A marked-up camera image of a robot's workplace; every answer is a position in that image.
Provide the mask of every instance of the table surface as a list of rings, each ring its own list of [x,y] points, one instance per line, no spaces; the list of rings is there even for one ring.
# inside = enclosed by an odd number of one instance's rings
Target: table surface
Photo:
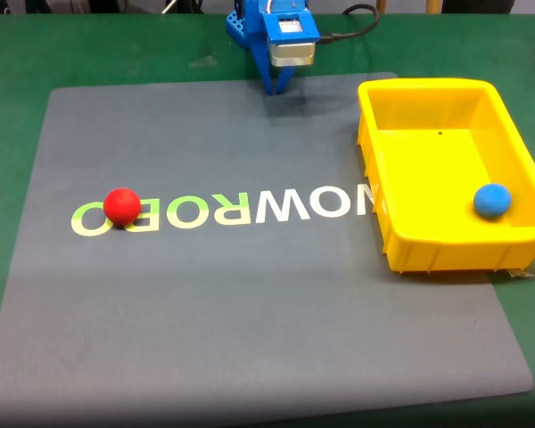
[[[45,107],[61,86],[257,78],[219,15],[0,16],[0,304]],[[320,15],[347,31],[366,17]],[[301,75],[392,71],[496,86],[535,160],[535,16],[385,15],[365,38],[317,48]],[[535,379],[535,278],[492,276]],[[535,426],[531,393],[269,424]]]

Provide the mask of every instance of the yellow bin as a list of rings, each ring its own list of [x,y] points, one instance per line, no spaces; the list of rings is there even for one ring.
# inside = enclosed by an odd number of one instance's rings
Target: yellow bin
[[[358,143],[392,270],[526,268],[535,258],[535,163],[498,91],[460,78],[395,78],[358,88]],[[479,217],[488,183],[513,196]]]

